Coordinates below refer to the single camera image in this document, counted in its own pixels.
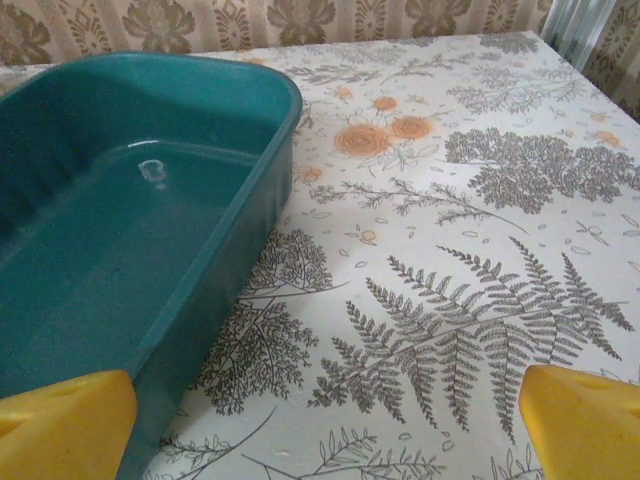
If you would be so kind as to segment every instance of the floral tablecloth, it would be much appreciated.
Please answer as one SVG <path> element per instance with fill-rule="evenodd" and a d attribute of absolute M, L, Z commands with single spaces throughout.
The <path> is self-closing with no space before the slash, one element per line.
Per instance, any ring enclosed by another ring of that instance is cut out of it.
<path fill-rule="evenodd" d="M 534 34 L 211 56 L 299 85 L 294 191 L 145 480 L 539 479 L 528 365 L 640 382 L 640 128 Z"/>

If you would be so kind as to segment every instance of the plastic tub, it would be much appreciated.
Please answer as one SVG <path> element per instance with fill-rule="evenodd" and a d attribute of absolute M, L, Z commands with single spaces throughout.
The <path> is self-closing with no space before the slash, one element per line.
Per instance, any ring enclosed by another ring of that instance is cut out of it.
<path fill-rule="evenodd" d="M 0 397 L 124 369 L 144 472 L 291 190 L 295 84 L 91 57 L 0 98 Z"/>

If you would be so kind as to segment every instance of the tablecloth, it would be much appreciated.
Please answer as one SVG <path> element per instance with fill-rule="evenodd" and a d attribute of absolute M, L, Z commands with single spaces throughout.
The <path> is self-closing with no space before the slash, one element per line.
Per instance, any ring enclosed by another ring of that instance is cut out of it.
<path fill-rule="evenodd" d="M 293 193 L 144 480 L 541 479 L 527 366 L 640 383 L 640 127 L 533 33 L 208 56 L 300 87 Z"/>

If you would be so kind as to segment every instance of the table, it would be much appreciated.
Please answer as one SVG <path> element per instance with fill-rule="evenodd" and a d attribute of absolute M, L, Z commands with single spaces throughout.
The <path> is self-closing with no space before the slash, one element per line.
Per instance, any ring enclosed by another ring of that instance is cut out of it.
<path fill-rule="evenodd" d="M 640 128 L 533 33 L 207 56 L 299 85 L 294 190 L 145 480 L 539 479 L 528 365 L 640 384 Z"/>

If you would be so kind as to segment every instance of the yellow plastic object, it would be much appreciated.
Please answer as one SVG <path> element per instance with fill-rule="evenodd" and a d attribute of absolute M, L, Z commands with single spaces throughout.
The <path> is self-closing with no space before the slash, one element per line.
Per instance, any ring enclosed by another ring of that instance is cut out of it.
<path fill-rule="evenodd" d="M 113 480 L 136 407 L 119 370 L 0 400 L 0 479 Z"/>
<path fill-rule="evenodd" d="M 547 480 L 640 479 L 640 387 L 532 366 L 520 412 Z"/>

